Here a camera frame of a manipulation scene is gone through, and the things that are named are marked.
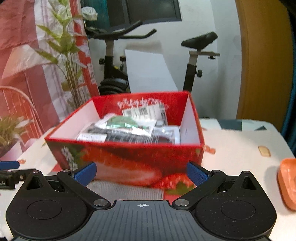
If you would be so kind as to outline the red patterned backdrop cloth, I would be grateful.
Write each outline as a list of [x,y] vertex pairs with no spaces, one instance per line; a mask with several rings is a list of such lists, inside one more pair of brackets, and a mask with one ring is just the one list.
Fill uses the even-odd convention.
[[79,1],[1,1],[1,160],[98,95]]

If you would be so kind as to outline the black exercise bike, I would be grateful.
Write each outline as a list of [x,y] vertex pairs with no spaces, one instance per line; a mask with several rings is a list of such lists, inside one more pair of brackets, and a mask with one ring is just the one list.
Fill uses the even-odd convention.
[[[130,35],[130,32],[141,25],[142,21],[138,21],[117,32],[106,32],[99,28],[85,27],[88,38],[103,40],[106,44],[105,57],[99,60],[99,64],[104,66],[104,79],[98,87],[101,95],[177,90],[162,54],[126,50],[125,55],[120,57],[120,61],[126,67],[117,68],[114,65],[113,51],[116,40],[146,39],[156,33],[156,29],[152,29],[146,35]],[[215,32],[209,32],[182,41],[181,45],[190,49],[182,90],[191,92],[195,78],[202,77],[202,70],[197,69],[199,56],[215,59],[220,55],[204,50],[217,38]]]

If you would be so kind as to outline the dark framed window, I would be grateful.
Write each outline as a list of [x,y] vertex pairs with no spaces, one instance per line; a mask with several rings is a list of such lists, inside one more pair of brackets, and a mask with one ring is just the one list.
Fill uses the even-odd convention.
[[93,7],[98,17],[86,26],[118,30],[142,21],[144,24],[181,21],[178,1],[174,0],[84,0],[81,7]]

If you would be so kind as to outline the wooden door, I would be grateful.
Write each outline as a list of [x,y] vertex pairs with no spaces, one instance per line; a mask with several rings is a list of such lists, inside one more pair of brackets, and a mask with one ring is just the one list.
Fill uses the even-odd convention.
[[280,129],[293,74],[292,29],[280,1],[236,1],[242,45],[237,118],[268,121]]

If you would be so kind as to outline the black white packaged item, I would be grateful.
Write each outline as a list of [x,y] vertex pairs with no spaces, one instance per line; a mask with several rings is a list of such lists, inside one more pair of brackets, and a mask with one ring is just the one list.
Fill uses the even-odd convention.
[[77,141],[116,142],[129,144],[181,144],[180,128],[178,126],[155,126],[150,137],[125,133],[117,130],[105,130],[93,123],[79,132]]

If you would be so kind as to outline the white foam board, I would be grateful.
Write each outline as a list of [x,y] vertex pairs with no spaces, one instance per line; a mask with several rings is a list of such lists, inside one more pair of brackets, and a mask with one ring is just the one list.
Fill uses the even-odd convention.
[[125,50],[126,68],[130,91],[177,91],[162,54]]

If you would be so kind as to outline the grey knitted cloth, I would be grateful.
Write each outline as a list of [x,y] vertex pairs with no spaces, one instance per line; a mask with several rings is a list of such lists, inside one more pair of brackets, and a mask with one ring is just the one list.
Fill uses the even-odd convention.
[[160,189],[123,185],[108,181],[92,181],[86,187],[110,201],[111,204],[115,200],[163,200],[164,197],[164,192]]

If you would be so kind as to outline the teal curtain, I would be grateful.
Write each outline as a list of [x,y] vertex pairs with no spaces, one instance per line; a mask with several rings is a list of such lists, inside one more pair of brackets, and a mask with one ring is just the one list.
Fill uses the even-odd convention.
[[295,146],[295,77],[292,82],[292,90],[290,101],[287,108],[287,114],[281,130],[281,134],[290,146],[294,149]]

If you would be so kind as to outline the red strawberry cardboard box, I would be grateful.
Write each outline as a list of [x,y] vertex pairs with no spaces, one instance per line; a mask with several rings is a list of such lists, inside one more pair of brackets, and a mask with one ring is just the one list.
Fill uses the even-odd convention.
[[[168,124],[180,128],[179,144],[77,140],[81,130],[108,113],[122,114],[128,108],[158,103],[165,106]],[[163,177],[185,173],[190,161],[201,164],[205,144],[196,107],[186,91],[93,97],[57,125],[45,140],[61,168],[76,169],[91,161],[97,166],[98,180],[134,186],[152,186]]]

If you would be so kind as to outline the orange plastic dish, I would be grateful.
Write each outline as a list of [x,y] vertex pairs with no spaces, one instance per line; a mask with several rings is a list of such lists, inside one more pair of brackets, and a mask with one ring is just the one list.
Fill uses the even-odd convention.
[[295,158],[281,161],[277,181],[283,202],[289,209],[295,211]]

